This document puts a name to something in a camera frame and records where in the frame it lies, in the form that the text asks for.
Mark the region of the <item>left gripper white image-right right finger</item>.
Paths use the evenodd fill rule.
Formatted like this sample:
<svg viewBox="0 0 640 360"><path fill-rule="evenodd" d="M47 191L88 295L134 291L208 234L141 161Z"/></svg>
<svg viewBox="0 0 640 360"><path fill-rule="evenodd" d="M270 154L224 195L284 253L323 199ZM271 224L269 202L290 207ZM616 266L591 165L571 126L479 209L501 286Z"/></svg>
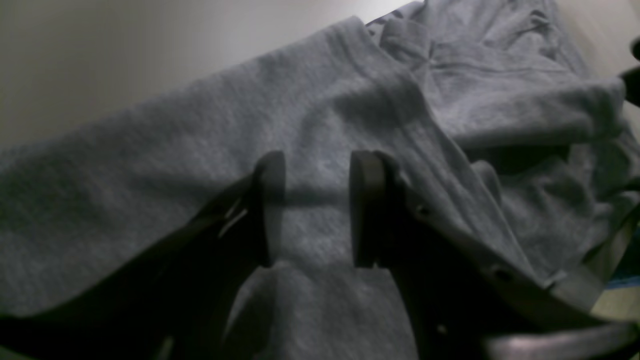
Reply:
<svg viewBox="0 0 640 360"><path fill-rule="evenodd" d="M455 229L394 158L357 150L349 166L354 265L390 271L421 360L628 360L639 326L556 298Z"/></svg>

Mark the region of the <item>left gripper white image-right left finger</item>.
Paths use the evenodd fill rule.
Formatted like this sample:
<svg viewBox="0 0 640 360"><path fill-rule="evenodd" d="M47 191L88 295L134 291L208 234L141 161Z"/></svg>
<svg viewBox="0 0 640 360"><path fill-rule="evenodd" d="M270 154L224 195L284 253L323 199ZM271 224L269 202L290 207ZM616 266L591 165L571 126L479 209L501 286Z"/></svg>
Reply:
<svg viewBox="0 0 640 360"><path fill-rule="evenodd" d="M1 345L35 360L213 360L233 301L274 264L286 188L282 151L265 153L183 227L80 296L3 317Z"/></svg>

